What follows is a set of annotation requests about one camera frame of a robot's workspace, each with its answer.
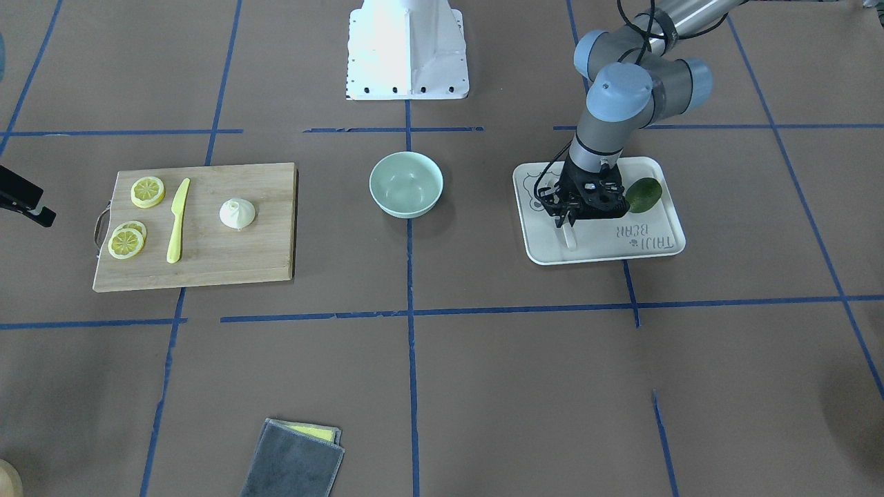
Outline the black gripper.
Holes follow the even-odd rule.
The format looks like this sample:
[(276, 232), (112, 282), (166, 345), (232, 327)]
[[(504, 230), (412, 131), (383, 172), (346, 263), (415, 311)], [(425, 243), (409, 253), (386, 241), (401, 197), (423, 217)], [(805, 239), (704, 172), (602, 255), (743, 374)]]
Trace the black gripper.
[(599, 172), (587, 172), (566, 160), (559, 179), (547, 186), (549, 168), (536, 181), (536, 199), (544, 211), (562, 228), (565, 221), (608, 220), (628, 213), (625, 188), (619, 166), (602, 164)]

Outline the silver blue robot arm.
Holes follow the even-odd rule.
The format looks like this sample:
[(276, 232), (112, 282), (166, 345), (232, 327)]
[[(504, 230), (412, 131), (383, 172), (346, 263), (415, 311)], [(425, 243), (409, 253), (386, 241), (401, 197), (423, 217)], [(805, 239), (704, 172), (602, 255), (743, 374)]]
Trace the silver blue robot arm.
[(622, 183), (618, 161), (632, 132), (703, 104), (713, 75), (699, 59), (667, 60), (679, 42), (716, 29), (738, 1), (651, 1), (613, 32), (594, 30), (577, 42), (575, 69), (588, 81), (584, 112), (552, 186), (537, 180), (533, 195), (557, 228), (579, 220), (621, 218), (660, 200), (656, 179)]

